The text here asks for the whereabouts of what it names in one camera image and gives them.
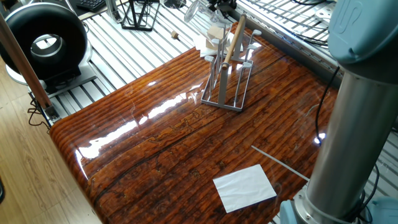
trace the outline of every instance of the metal grid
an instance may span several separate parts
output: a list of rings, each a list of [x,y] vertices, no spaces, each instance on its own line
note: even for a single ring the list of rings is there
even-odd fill
[[[152,32],[124,30],[105,12],[85,19],[93,46],[89,64],[97,78],[50,99],[60,117],[81,110],[194,47],[192,37],[199,32],[184,23],[187,9],[161,6]],[[121,6],[119,12],[124,16]],[[148,22],[152,23],[154,13],[151,10]],[[197,25],[208,25],[207,21],[202,23]],[[173,30],[180,34],[179,40],[171,37]]]
[[[328,15],[319,18],[316,12],[327,6],[328,2],[316,6],[304,6],[289,0],[245,1],[251,7],[257,8],[262,15],[277,21],[298,38],[327,49],[326,41],[329,37],[328,26],[322,19],[327,19]]]

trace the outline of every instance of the glossy wood surface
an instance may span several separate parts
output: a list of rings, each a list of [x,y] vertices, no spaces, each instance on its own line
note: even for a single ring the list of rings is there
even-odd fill
[[[240,113],[200,103],[210,68],[191,49],[53,126],[54,143],[104,223],[268,223],[302,188],[304,180],[251,145],[310,177],[325,84],[265,40],[255,42]],[[240,73],[232,68],[229,104]],[[327,94],[321,131],[336,95]],[[227,214],[213,179],[256,164],[277,196]]]

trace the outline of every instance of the metal rack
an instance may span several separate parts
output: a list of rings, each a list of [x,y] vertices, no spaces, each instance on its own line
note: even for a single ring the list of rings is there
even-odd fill
[[[160,7],[159,0],[129,0],[127,10],[125,10],[124,4],[122,4],[121,0],[120,4],[124,13],[124,18],[121,22],[123,29],[152,31]],[[136,13],[136,4],[140,5],[141,7],[141,12],[139,13]],[[152,8],[153,4],[157,4],[157,7],[155,9],[153,23],[149,24],[148,17],[150,17],[150,9]]]

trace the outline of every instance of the wooden stick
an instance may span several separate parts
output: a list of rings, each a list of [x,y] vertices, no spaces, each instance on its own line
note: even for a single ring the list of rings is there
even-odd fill
[[[234,53],[236,42],[238,41],[239,34],[241,33],[241,29],[244,29],[243,25],[245,23],[246,16],[242,15],[239,19],[238,26],[236,27],[234,38],[232,39],[231,45],[229,46],[228,53],[226,54],[224,62],[229,63],[231,60],[232,54]]]
[[[40,106],[42,106],[44,109],[51,106],[52,104],[49,96],[47,96],[46,92],[44,91],[39,79],[36,76],[36,73],[33,71],[32,66],[30,66],[30,63],[27,61],[25,54],[23,53],[3,16],[0,16],[0,42],[10,55],[12,61],[17,66],[18,71],[25,78],[26,83],[32,90]]]

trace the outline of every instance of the wood grain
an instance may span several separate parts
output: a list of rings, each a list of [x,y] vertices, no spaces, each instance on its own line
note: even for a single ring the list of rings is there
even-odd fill
[[[101,224],[79,188],[73,190],[60,205],[71,224]]]
[[[6,75],[1,59],[0,64],[3,64],[0,73]],[[100,223],[46,133],[47,129],[28,125],[30,97],[26,86],[15,83],[24,92],[10,100],[8,93],[12,95],[14,90],[3,82],[13,81],[8,76],[0,76],[0,87],[7,86],[0,89],[0,177],[6,190],[0,204],[0,223],[77,224],[82,223],[80,220]],[[32,122],[43,120],[37,114]]]
[[[7,93],[7,98],[9,99],[9,101],[15,100],[16,98],[26,95],[27,87],[19,83],[16,83],[14,80],[12,80],[7,74],[5,66],[6,64],[4,63],[4,61],[0,60],[0,68],[1,68],[0,79],[2,82],[3,90],[5,90],[5,92]],[[3,96],[4,94],[3,90],[0,90],[0,97],[2,99],[4,99],[5,97]]]
[[[63,213],[61,205],[58,203],[35,217],[32,220],[32,224],[69,224],[69,222]]]
[[[318,151],[314,108],[325,84],[255,41],[240,113],[200,103],[210,69],[191,49],[53,126],[54,143],[104,223],[268,223],[302,188],[305,181],[250,146],[309,177]],[[239,73],[233,63],[229,104]],[[325,99],[321,131],[336,95],[330,90]],[[226,214],[213,179],[256,164],[277,197]]]

